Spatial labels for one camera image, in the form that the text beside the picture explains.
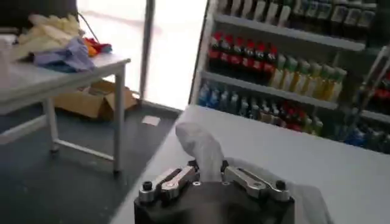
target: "shelf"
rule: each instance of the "shelf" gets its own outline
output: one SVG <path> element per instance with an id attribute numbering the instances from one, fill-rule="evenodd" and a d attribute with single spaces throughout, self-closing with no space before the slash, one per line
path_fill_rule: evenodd
<path id="1" fill-rule="evenodd" d="M 265 23 L 260 23 L 258 21 L 238 18 L 234 16 L 217 14 L 214 16 L 214 20 L 219 23 L 233 24 L 236 26 L 247 27 L 250 29 L 264 31 L 267 33 L 273 33 L 276 35 L 295 38 L 298 40 L 309 41 L 309 42 L 331 46 L 331 47 L 337 47 L 340 49 L 345 49 L 350 51 L 362 51 L 366 47 L 366 45 L 363 43 L 319 35 L 316 33 L 310 33 L 310 32 L 296 30 L 296 29 L 277 27 Z"/>
<path id="2" fill-rule="evenodd" d="M 338 105 L 336 103 L 333 103 L 333 102 L 317 100 L 317 99 L 312 98 L 312 97 L 301 96 L 301 95 L 296 94 L 296 93 L 287 92 L 287 91 L 275 89 L 275 88 L 268 87 L 268 86 L 262 86 L 262 85 L 242 81 L 239 79 L 226 77 L 226 76 L 219 75 L 219 74 L 216 74 L 213 72 L 202 71 L 202 77 L 205 79 L 209 79 L 209 80 L 213 80 L 213 81 L 217 81 L 217 82 L 221 82 L 221 83 L 226 83 L 228 85 L 233 85 L 233 86 L 238 86 L 238 87 L 242 87 L 245 89 L 250 89 L 250 90 L 256 91 L 256 92 L 272 94 L 272 95 L 279 96 L 279 97 L 282 97 L 285 99 L 295 100 L 295 101 L 310 104 L 310 105 L 313 105 L 316 107 L 327 108 L 330 110 L 334 110 L 338 107 Z"/>
<path id="3" fill-rule="evenodd" d="M 369 118 L 369 119 L 373 119 L 373 120 L 376 120 L 376 121 L 380 121 L 380 122 L 383 122 L 383 123 L 389 123 L 390 124 L 390 116 L 387 115 L 387 114 L 381 114 L 381 113 L 376 113 L 376 112 L 364 110 L 361 113 L 361 116 L 364 117 L 364 118 Z"/>

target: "metal bracket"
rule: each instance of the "metal bracket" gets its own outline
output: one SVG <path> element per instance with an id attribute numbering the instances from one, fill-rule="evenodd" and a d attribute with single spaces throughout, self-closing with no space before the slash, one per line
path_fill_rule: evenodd
<path id="1" fill-rule="evenodd" d="M 283 181 L 277 181 L 276 186 L 242 168 L 228 166 L 224 172 L 226 181 L 235 181 L 245 188 L 246 192 L 254 198 L 269 194 L 274 200 L 288 201 L 289 191 Z"/>

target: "bottle cap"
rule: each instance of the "bottle cap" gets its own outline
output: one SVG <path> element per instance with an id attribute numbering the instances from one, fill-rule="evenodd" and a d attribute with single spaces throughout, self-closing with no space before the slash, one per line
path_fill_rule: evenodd
<path id="1" fill-rule="evenodd" d="M 310 74 L 317 77 L 320 76 L 322 66 L 319 63 L 311 62 L 310 64 Z"/>
<path id="2" fill-rule="evenodd" d="M 287 59 L 287 69 L 290 72 L 294 72 L 297 69 L 298 61 L 295 60 L 293 57 L 288 57 Z"/>
<path id="3" fill-rule="evenodd" d="M 283 68 L 285 67 L 285 64 L 286 64 L 286 57 L 283 56 L 282 54 L 279 54 L 278 55 L 278 69 L 279 70 L 283 70 Z"/>
<path id="4" fill-rule="evenodd" d="M 309 69 L 310 69 L 310 64 L 307 61 L 305 61 L 305 60 L 300 61 L 300 73 L 301 74 L 307 75 L 309 73 Z"/>

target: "gray floor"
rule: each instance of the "gray floor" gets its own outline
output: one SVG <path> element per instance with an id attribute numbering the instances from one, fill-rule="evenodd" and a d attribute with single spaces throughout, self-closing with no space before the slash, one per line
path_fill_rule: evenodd
<path id="1" fill-rule="evenodd" d="M 0 132 L 41 113 L 35 105 L 0 117 Z M 158 116 L 161 122 L 156 127 L 142 124 L 145 115 Z M 145 106 L 126 113 L 123 173 L 118 178 L 111 163 L 93 156 L 63 147 L 51 155 L 47 129 L 0 146 L 0 223 L 108 223 L 177 116 Z M 112 153 L 111 122 L 64 111 L 57 111 L 57 117 L 60 138 Z"/>

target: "beverage bottle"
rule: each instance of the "beverage bottle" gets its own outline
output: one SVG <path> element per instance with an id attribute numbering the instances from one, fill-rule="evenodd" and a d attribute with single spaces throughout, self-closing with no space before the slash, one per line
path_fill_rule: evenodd
<path id="1" fill-rule="evenodd" d="M 345 20 L 348 14 L 348 8 L 339 4 L 336 5 L 335 10 L 331 16 L 331 35 L 341 36 L 342 35 L 342 22 Z"/>
<path id="2" fill-rule="evenodd" d="M 289 91 L 291 82 L 294 78 L 295 70 L 297 69 L 298 62 L 292 57 L 287 58 L 287 64 L 285 66 L 284 75 L 282 81 L 280 82 L 280 89 L 284 91 Z"/>
<path id="3" fill-rule="evenodd" d="M 264 55 L 265 46 L 262 42 L 260 42 L 255 51 L 255 55 L 253 57 L 253 68 L 252 68 L 252 78 L 255 83 L 263 84 L 264 80 Z"/>
<path id="4" fill-rule="evenodd" d="M 240 75 L 242 72 L 243 52 L 243 39 L 238 37 L 230 54 L 230 64 L 234 75 Z"/>
<path id="5" fill-rule="evenodd" d="M 347 76 L 347 71 L 337 68 L 336 69 L 336 80 L 332 85 L 329 87 L 329 94 L 327 94 L 329 101 L 336 102 L 338 100 L 338 97 L 342 91 L 342 81 Z"/>
<path id="6" fill-rule="evenodd" d="M 361 17 L 358 20 L 356 26 L 356 37 L 355 39 L 358 41 L 366 41 L 369 30 L 371 28 L 371 24 L 374 21 L 375 12 L 370 10 L 365 10 L 361 13 Z"/>
<path id="7" fill-rule="evenodd" d="M 231 74 L 230 56 L 232 53 L 233 36 L 227 35 L 221 42 L 221 70 Z"/>
<path id="8" fill-rule="evenodd" d="M 343 36 L 351 39 L 356 39 L 357 23 L 360 18 L 361 10 L 356 8 L 349 8 L 346 20 L 344 21 L 344 28 L 342 29 Z"/>
<path id="9" fill-rule="evenodd" d="M 259 106 L 257 105 L 256 98 L 252 98 L 250 102 L 250 112 L 249 112 L 249 118 L 253 120 L 258 120 L 258 114 L 259 114 Z"/>
<path id="10" fill-rule="evenodd" d="M 285 68 L 285 64 L 286 64 L 286 57 L 283 56 L 282 54 L 278 54 L 277 67 L 275 69 L 274 75 L 271 77 L 269 81 L 269 86 L 274 88 L 279 88 L 280 81 L 283 78 L 283 70 Z"/>
<path id="11" fill-rule="evenodd" d="M 305 13 L 305 26 L 304 29 L 307 31 L 314 31 L 316 28 L 316 16 L 318 11 L 319 3 L 317 1 L 310 1 L 308 9 Z"/>
<path id="12" fill-rule="evenodd" d="M 254 55 L 255 55 L 255 43 L 252 40 L 248 40 L 246 47 L 244 48 L 244 55 L 243 55 L 243 74 L 245 75 L 246 79 L 253 78 L 253 62 L 254 62 Z"/>
<path id="13" fill-rule="evenodd" d="M 324 65 L 322 67 L 322 71 L 321 71 L 320 77 L 318 78 L 316 89 L 314 90 L 314 97 L 315 98 L 322 99 L 324 89 L 326 89 L 326 84 L 328 82 L 328 78 L 329 78 L 331 70 L 332 70 L 332 68 L 327 66 L 327 65 Z"/>
<path id="14" fill-rule="evenodd" d="M 218 109 L 218 105 L 219 105 L 219 91 L 217 89 L 214 89 L 214 91 L 211 93 L 210 99 L 206 104 L 206 107 L 212 109 Z"/>
<path id="15" fill-rule="evenodd" d="M 241 13 L 241 17 L 244 19 L 252 19 L 256 3 L 257 2 L 253 0 L 243 0 L 243 11 Z"/>
<path id="16" fill-rule="evenodd" d="M 221 95 L 221 100 L 219 101 L 219 110 L 223 112 L 229 112 L 229 105 L 229 92 L 225 90 Z"/>
<path id="17" fill-rule="evenodd" d="M 221 32 L 215 32 L 210 39 L 210 45 L 208 47 L 208 68 L 210 71 L 218 72 L 221 66 Z"/>
<path id="18" fill-rule="evenodd" d="M 306 79 L 308 77 L 309 68 L 310 64 L 307 61 L 300 61 L 300 70 L 295 73 L 294 79 L 290 86 L 291 92 L 302 94 L 303 87 L 305 86 Z"/>
<path id="19" fill-rule="evenodd" d="M 291 15 L 291 10 L 294 7 L 294 0 L 284 0 L 282 11 L 280 12 L 280 16 L 278 16 L 277 26 L 285 27 L 287 26 L 288 19 Z"/>
<path id="20" fill-rule="evenodd" d="M 322 86 L 321 86 L 321 93 L 320 93 L 320 99 L 321 100 L 326 100 L 327 98 L 327 93 L 332 85 L 336 80 L 336 69 L 329 67 L 328 68 L 328 77 L 327 79 L 322 80 Z"/>
<path id="21" fill-rule="evenodd" d="M 248 100 L 246 99 L 246 97 L 243 97 L 241 99 L 241 108 L 238 112 L 238 115 L 241 117 L 248 117 L 248 108 L 249 108 Z"/>
<path id="22" fill-rule="evenodd" d="M 260 108 L 260 121 L 269 123 L 271 121 L 270 109 L 266 100 L 262 100 Z"/>
<path id="23" fill-rule="evenodd" d="M 290 18 L 290 26 L 294 29 L 302 29 L 305 23 L 305 13 L 309 7 L 309 0 L 297 0 Z"/>
<path id="24" fill-rule="evenodd" d="M 305 87 L 303 88 L 304 95 L 308 97 L 314 97 L 315 90 L 321 82 L 320 73 L 322 66 L 316 62 L 310 64 L 310 75 L 306 79 Z"/>
<path id="25" fill-rule="evenodd" d="M 318 4 L 318 14 L 315 19 L 316 31 L 318 33 L 330 33 L 330 15 L 332 14 L 332 1 L 323 0 Z"/>
<path id="26" fill-rule="evenodd" d="M 258 0 L 257 1 L 253 20 L 258 21 L 258 22 L 263 22 L 263 18 L 267 15 L 266 5 L 267 5 L 267 3 L 265 0 Z"/>
<path id="27" fill-rule="evenodd" d="M 208 87 L 208 84 L 204 84 L 199 91 L 199 96 L 197 99 L 197 104 L 199 106 L 206 107 L 209 93 L 210 93 L 210 88 Z"/>
<path id="28" fill-rule="evenodd" d="M 271 77 L 275 73 L 276 55 L 277 55 L 276 47 L 270 44 L 268 53 L 265 55 L 264 58 L 264 74 L 263 74 L 263 80 L 261 82 L 262 85 L 267 85 Z"/>
<path id="29" fill-rule="evenodd" d="M 241 17 L 241 12 L 243 11 L 244 0 L 233 0 L 232 10 L 230 15 Z"/>
<path id="30" fill-rule="evenodd" d="M 229 108 L 229 112 L 231 114 L 237 114 L 237 109 L 238 109 L 238 94 L 233 92 L 232 94 L 232 99 L 230 101 L 230 108 Z"/>
<path id="31" fill-rule="evenodd" d="M 272 25 L 277 24 L 278 11 L 279 8 L 282 8 L 281 4 L 282 3 L 279 0 L 270 0 L 267 16 L 264 23 Z"/>
<path id="32" fill-rule="evenodd" d="M 318 117 L 314 117 L 313 135 L 321 136 L 323 126 L 324 123 Z"/>

